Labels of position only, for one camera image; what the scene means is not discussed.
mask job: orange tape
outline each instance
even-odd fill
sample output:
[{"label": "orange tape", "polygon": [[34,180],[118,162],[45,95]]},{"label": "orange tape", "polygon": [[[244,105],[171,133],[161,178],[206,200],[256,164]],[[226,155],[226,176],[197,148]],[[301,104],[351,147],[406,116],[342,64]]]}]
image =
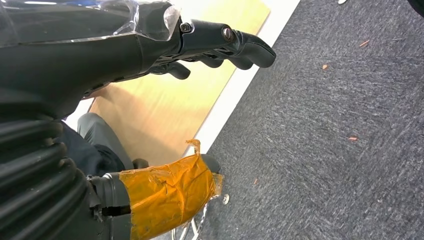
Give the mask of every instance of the orange tape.
[{"label": "orange tape", "polygon": [[214,176],[200,154],[200,142],[192,139],[187,143],[194,145],[194,155],[119,174],[129,196],[131,240],[151,239],[184,224],[216,193]]}]

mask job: gray carpet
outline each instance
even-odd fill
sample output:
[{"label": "gray carpet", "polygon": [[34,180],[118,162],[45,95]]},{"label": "gray carpet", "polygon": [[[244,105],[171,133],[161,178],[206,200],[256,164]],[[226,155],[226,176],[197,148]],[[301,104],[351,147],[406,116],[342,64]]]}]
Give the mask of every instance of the gray carpet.
[{"label": "gray carpet", "polygon": [[202,239],[424,239],[424,19],[301,0],[274,49],[209,151],[231,200]]}]

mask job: transparent plastic bag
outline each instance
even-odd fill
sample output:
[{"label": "transparent plastic bag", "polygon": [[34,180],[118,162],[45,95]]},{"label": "transparent plastic bag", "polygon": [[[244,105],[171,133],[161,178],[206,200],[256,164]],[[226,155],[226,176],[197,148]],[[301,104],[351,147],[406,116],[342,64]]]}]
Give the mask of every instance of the transparent plastic bag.
[{"label": "transparent plastic bag", "polygon": [[1,0],[0,47],[122,35],[168,41],[180,12],[169,0]]}]

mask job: robotic hand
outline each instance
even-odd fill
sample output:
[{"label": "robotic hand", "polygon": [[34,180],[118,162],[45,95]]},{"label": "robotic hand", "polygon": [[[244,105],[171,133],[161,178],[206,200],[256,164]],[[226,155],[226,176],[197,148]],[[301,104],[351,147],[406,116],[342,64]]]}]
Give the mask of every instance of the robotic hand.
[{"label": "robotic hand", "polygon": [[0,105],[55,119],[111,82],[185,79],[190,70],[179,60],[217,68],[227,59],[245,70],[276,57],[257,36],[226,24],[182,22],[168,1],[5,0],[0,7]]},{"label": "robotic hand", "polygon": [[1,0],[0,240],[130,238],[119,174],[86,178],[53,141],[83,96],[147,74],[185,79],[179,60],[249,69],[275,57],[226,24],[182,22],[168,1]]}]

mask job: light wood panel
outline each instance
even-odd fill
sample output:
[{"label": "light wood panel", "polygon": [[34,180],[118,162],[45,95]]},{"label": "light wood panel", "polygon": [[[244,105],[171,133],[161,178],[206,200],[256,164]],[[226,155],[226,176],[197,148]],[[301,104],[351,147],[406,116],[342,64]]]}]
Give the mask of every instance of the light wood panel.
[{"label": "light wood panel", "polygon": [[[260,0],[181,0],[183,16],[226,23],[233,29],[256,34],[269,9]],[[91,112],[113,128],[132,159],[151,165],[171,163],[187,148],[224,89],[235,67],[225,61],[219,68],[181,62],[191,70],[186,80],[148,75],[113,83],[97,97]]]}]

